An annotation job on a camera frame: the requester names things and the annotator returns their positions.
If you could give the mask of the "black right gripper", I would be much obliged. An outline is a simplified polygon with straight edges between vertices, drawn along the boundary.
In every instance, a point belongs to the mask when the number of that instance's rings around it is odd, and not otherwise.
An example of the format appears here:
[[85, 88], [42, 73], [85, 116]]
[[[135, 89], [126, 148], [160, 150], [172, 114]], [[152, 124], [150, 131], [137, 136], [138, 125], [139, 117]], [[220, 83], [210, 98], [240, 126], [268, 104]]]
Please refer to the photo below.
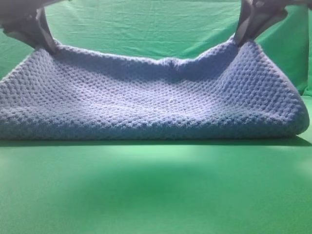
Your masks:
[[58, 2], [62, 0], [2, 0], [0, 28], [8, 37], [55, 54], [57, 45], [49, 29], [45, 7]]

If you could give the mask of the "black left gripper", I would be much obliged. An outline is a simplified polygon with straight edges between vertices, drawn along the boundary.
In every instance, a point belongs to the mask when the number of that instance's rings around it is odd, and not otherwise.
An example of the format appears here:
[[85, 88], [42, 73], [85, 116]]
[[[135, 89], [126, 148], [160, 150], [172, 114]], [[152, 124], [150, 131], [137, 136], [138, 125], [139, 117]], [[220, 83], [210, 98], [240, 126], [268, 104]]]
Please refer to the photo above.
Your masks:
[[242, 0], [234, 41], [241, 47], [256, 39], [264, 31], [284, 20], [288, 5], [298, 5], [298, 0]]

